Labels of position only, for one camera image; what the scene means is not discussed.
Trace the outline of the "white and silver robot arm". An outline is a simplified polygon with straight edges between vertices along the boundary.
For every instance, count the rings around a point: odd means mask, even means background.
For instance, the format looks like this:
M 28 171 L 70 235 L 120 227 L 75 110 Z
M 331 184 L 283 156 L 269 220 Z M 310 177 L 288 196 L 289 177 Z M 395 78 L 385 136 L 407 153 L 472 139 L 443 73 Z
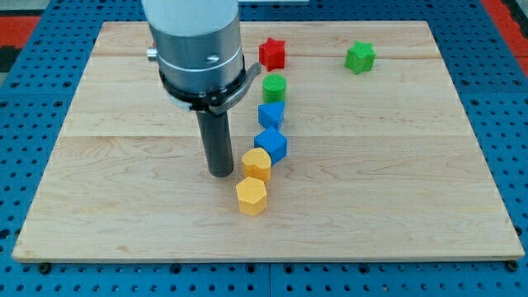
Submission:
M 219 115 L 240 102 L 262 65 L 246 67 L 237 0 L 143 0 L 155 59 L 172 99 Z

